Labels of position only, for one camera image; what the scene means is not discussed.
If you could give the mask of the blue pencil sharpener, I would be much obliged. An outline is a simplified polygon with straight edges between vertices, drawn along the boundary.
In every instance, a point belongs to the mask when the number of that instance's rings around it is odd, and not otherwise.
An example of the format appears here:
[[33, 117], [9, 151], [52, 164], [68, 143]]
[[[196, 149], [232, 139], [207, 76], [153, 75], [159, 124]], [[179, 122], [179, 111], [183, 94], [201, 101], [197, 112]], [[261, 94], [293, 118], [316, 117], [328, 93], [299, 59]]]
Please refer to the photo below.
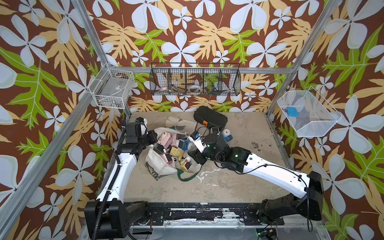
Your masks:
[[230, 130], [228, 130], [228, 129], [224, 129], [222, 131], [222, 136], [223, 136], [223, 138], [225, 139], [226, 142], [229, 142], [229, 141], [231, 141], [233, 139], [233, 136], [232, 136]]

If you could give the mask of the cream tote bag green handles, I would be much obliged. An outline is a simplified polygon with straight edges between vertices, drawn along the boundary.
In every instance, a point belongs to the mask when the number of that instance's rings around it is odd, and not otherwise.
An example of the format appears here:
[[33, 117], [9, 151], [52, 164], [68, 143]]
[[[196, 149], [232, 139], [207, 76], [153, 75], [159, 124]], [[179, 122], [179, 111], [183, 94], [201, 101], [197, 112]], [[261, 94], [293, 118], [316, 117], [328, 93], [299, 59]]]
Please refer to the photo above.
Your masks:
[[202, 169], [202, 165], [192, 159], [192, 148], [195, 145], [188, 139], [187, 134], [170, 128], [156, 128], [155, 132], [158, 139], [164, 132], [177, 134], [177, 146], [184, 151], [184, 156], [181, 160], [170, 155], [171, 148], [165, 149], [157, 142], [151, 145], [146, 156], [145, 166], [152, 177], [156, 180], [177, 175], [181, 182], [189, 182], [195, 178]]

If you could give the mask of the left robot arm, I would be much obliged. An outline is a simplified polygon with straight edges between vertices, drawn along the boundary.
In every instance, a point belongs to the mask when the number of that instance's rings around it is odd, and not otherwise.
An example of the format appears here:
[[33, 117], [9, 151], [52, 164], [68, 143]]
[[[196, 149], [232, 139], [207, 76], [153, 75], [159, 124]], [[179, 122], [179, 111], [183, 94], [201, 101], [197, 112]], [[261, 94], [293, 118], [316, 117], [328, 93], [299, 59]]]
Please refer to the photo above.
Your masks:
[[137, 201], [126, 206], [124, 195], [138, 156], [157, 141], [157, 134], [151, 130], [140, 137], [128, 137], [133, 142], [124, 144], [125, 137], [123, 133], [114, 151], [116, 163], [104, 189], [95, 201], [86, 204], [85, 217], [91, 240], [123, 239], [132, 235], [133, 224], [146, 224], [150, 220], [148, 202]]

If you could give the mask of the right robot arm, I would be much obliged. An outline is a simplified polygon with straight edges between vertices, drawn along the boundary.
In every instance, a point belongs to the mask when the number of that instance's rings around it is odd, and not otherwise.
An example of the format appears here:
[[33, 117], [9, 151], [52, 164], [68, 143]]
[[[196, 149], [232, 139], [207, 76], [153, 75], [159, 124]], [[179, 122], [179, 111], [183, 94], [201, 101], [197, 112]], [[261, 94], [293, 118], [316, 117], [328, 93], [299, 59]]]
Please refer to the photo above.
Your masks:
[[222, 136], [202, 137], [193, 132], [188, 139], [194, 145], [188, 154], [198, 164], [213, 161], [238, 175], [253, 175], [289, 192], [274, 200], [263, 200], [257, 211], [259, 221], [269, 224], [296, 214], [309, 222], [322, 219], [324, 187], [319, 173], [305, 174], [273, 164], [247, 149], [230, 147]]

